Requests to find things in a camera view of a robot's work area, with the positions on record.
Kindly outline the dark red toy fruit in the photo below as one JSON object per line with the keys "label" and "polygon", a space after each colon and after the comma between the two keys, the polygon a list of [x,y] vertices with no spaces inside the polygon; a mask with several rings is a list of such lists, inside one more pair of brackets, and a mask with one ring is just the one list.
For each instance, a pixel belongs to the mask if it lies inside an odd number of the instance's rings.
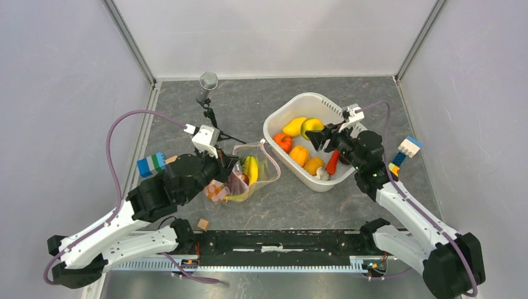
{"label": "dark red toy fruit", "polygon": [[249,186],[249,178],[246,174],[244,173],[241,173],[241,172],[235,172],[233,174],[235,176],[235,179],[241,184],[241,185],[244,185],[244,186]]}

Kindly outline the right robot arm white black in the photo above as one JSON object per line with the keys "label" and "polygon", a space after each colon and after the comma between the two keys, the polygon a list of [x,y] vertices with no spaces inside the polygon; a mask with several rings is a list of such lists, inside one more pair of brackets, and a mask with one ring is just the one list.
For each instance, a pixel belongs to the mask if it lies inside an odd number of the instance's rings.
{"label": "right robot arm white black", "polygon": [[307,131],[315,150],[338,151],[356,171],[358,188],[403,224],[400,231],[383,219],[361,229],[361,249],[392,254],[419,273],[435,298],[476,297],[485,279],[481,243],[472,233],[461,234],[426,210],[389,170],[382,137],[369,130],[355,138],[327,125]]}

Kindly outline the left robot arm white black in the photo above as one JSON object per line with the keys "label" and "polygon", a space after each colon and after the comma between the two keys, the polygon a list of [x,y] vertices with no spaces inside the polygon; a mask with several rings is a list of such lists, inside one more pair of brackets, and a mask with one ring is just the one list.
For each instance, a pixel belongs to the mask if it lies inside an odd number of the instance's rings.
{"label": "left robot arm white black", "polygon": [[82,288],[111,269],[141,257],[173,250],[188,254],[196,238],[185,219],[176,219],[168,227],[145,235],[129,234],[175,213],[212,181],[226,183],[238,162],[238,156],[223,151],[217,156],[199,152],[178,156],[85,230],[70,237],[50,237],[47,245],[53,259],[45,268],[45,282]]}

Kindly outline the yellow toy bananas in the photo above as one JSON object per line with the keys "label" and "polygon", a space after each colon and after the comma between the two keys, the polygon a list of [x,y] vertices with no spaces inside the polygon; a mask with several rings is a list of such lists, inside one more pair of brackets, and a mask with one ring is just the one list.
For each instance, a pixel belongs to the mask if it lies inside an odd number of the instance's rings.
{"label": "yellow toy bananas", "polygon": [[[248,176],[249,186],[241,185],[233,175],[241,172]],[[257,190],[275,182],[281,175],[280,167],[275,160],[267,156],[246,156],[242,163],[237,163],[232,170],[227,186],[230,196],[227,201],[243,202],[249,199]]]}

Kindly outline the orange toy pineapple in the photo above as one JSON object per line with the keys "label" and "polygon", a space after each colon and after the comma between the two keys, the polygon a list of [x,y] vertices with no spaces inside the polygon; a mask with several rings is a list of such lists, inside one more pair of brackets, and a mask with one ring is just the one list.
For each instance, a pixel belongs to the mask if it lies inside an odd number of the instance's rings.
{"label": "orange toy pineapple", "polygon": [[204,194],[212,202],[226,201],[230,196],[230,189],[226,183],[213,180],[204,188]]}

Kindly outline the clear zip top bag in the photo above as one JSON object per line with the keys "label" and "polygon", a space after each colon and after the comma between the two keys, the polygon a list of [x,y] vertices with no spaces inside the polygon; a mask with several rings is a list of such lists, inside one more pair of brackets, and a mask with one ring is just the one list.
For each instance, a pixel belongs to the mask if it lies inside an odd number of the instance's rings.
{"label": "clear zip top bag", "polygon": [[238,158],[226,183],[213,180],[204,189],[204,194],[212,202],[244,202],[259,190],[278,180],[281,169],[266,150],[265,139],[233,147],[233,155]]}

